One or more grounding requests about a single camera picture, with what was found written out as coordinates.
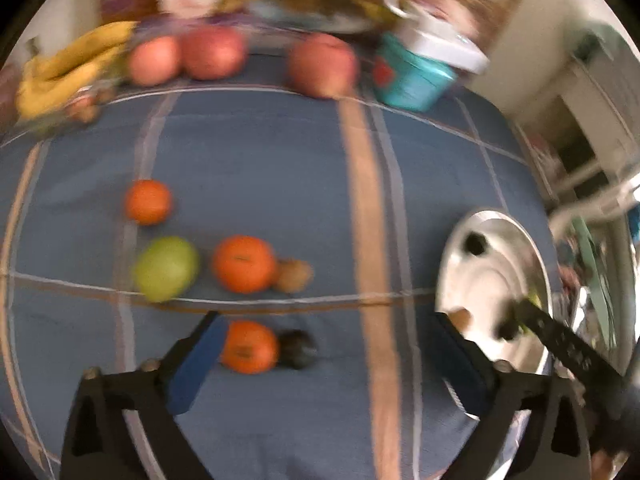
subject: teal container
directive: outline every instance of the teal container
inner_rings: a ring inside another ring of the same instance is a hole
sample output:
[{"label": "teal container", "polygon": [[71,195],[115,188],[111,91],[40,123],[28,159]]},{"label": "teal container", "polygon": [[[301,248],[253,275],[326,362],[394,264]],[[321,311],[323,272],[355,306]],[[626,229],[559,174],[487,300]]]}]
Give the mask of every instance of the teal container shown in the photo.
[{"label": "teal container", "polygon": [[405,49],[386,32],[373,69],[380,102],[412,112],[425,112],[458,78],[452,67]]}]

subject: screw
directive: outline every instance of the screw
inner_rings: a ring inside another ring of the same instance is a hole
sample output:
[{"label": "screw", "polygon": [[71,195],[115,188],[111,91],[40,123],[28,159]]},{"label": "screw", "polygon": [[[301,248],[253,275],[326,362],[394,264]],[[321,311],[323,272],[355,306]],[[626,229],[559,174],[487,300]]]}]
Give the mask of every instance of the screw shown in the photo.
[{"label": "screw", "polygon": [[510,374],[513,372],[513,365],[510,362],[505,361],[504,359],[498,359],[494,363],[494,369],[502,372],[503,374]]},{"label": "screw", "polygon": [[102,375],[102,371],[97,366],[92,366],[91,368],[87,368],[82,373],[82,378],[84,379],[95,379]]},{"label": "screw", "polygon": [[142,364],[140,365],[140,369],[143,372],[153,372],[155,370],[158,370],[159,367],[160,361],[158,359],[147,359],[145,361],[142,361]]}]

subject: tangerine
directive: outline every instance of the tangerine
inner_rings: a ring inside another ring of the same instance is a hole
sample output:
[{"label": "tangerine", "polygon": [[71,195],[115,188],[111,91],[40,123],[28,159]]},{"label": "tangerine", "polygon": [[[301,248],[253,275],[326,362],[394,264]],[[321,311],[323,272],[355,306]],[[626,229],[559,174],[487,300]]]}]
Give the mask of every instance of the tangerine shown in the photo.
[{"label": "tangerine", "polygon": [[125,198],[127,217],[140,225],[155,225],[164,221],[172,205],[171,191],[157,180],[135,181]]},{"label": "tangerine", "polygon": [[277,261],[271,246],[264,240],[232,236],[223,240],[214,251],[211,270],[231,292],[251,294],[273,284]]},{"label": "tangerine", "polygon": [[278,362],[278,339],[264,325],[237,320],[229,324],[220,361],[241,374],[260,374]]}]

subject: yellow banana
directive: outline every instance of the yellow banana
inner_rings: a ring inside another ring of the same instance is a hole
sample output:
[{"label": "yellow banana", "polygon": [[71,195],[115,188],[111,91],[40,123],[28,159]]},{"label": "yellow banana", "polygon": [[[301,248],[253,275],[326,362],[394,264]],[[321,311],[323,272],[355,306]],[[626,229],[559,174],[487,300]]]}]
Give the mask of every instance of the yellow banana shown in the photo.
[{"label": "yellow banana", "polygon": [[98,78],[123,51],[123,44],[113,46],[65,76],[48,81],[42,81],[39,74],[34,73],[39,72],[42,63],[39,56],[34,57],[24,66],[18,87],[16,105],[21,116],[27,120],[33,119],[63,107],[79,89]]},{"label": "yellow banana", "polygon": [[69,46],[38,63],[35,76],[41,80],[59,78],[103,51],[127,42],[137,22],[107,23],[81,36]]}]

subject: white lid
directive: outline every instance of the white lid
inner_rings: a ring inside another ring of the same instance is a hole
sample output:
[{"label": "white lid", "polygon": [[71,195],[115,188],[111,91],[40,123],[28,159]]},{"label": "white lid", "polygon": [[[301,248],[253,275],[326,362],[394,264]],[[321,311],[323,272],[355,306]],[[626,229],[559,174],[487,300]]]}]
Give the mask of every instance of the white lid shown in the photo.
[{"label": "white lid", "polygon": [[476,74],[485,69],[489,63],[487,56],[451,23],[418,6],[413,11],[414,18],[403,20],[397,32],[407,50]]}]

